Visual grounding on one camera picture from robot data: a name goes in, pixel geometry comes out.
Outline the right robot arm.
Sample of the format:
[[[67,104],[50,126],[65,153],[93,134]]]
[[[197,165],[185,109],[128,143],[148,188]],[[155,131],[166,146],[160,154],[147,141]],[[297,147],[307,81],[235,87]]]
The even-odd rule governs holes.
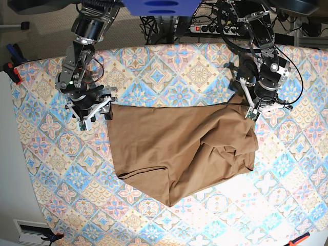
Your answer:
[[[92,121],[96,112],[110,112],[110,94],[102,95],[100,78],[94,79],[88,70],[95,57],[95,44],[103,40],[104,33],[112,25],[122,1],[78,1],[75,8],[78,16],[71,31],[75,39],[66,50],[61,72],[56,77],[55,87],[68,97],[66,109],[72,111],[78,121]]]

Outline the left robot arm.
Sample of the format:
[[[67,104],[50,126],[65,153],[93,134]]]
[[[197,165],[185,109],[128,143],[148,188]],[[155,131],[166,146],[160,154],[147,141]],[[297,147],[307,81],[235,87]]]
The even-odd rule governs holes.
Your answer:
[[[248,112],[292,110],[293,100],[278,95],[289,78],[292,62],[275,45],[269,7],[260,1],[218,1],[217,8],[221,37],[239,56],[231,87],[244,94]]]

